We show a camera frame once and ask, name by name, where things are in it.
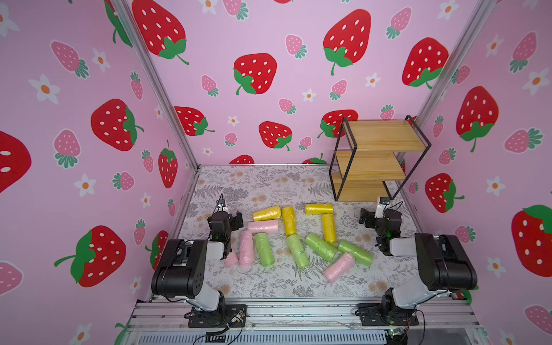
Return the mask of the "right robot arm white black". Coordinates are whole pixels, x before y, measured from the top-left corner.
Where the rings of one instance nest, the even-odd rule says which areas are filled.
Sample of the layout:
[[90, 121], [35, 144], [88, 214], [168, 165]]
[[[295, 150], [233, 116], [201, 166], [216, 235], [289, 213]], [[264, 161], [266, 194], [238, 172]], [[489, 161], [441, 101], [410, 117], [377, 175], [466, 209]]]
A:
[[363, 208], [359, 223], [376, 231], [377, 248], [382, 254], [413, 257], [418, 263], [417, 275], [399, 287], [388, 289], [379, 306], [372, 308], [381, 316], [409, 313], [436, 296], [476, 287], [477, 273], [458, 237], [425, 233], [403, 237], [402, 214], [392, 208], [380, 214]]

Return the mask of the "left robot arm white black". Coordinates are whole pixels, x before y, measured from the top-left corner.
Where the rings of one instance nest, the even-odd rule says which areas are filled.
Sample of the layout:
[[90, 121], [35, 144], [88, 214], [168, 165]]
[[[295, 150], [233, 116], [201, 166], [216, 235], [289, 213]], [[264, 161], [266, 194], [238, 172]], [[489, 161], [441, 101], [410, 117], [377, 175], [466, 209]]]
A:
[[232, 232], [244, 226], [242, 213], [216, 211], [208, 218], [208, 225], [209, 239], [168, 241], [151, 281], [153, 295], [171, 302], [182, 298], [203, 312], [224, 308], [224, 294], [204, 283], [206, 263], [230, 256]]

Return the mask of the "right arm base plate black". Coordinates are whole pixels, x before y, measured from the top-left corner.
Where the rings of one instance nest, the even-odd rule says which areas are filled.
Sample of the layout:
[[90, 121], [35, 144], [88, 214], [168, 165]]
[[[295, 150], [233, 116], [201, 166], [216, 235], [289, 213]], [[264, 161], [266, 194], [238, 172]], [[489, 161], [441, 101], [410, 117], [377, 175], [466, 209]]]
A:
[[411, 309], [384, 307], [377, 303], [360, 303], [354, 312], [362, 326], [418, 326], [416, 312]]

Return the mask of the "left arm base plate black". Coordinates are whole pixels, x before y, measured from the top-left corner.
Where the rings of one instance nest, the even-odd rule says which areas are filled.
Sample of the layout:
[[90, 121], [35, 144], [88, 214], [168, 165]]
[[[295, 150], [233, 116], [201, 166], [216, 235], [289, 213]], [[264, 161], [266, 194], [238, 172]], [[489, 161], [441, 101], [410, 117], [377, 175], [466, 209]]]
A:
[[188, 328], [191, 329], [218, 329], [218, 328], [241, 328], [245, 325], [247, 318], [247, 305], [230, 304], [219, 306], [216, 311], [201, 311], [192, 307], [192, 311], [184, 316], [188, 321]]

